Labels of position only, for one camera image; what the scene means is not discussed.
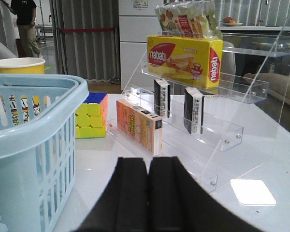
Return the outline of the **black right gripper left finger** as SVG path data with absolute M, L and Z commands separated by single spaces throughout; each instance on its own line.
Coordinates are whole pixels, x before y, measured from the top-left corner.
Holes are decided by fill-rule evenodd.
M 142 158 L 118 158 L 80 232 L 146 232 L 147 170 Z

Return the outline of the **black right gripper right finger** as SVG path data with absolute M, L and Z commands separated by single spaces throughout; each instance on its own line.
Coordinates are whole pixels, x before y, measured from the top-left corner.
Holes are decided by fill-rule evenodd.
M 153 158 L 149 169 L 150 232 L 258 232 L 213 199 L 178 157 Z

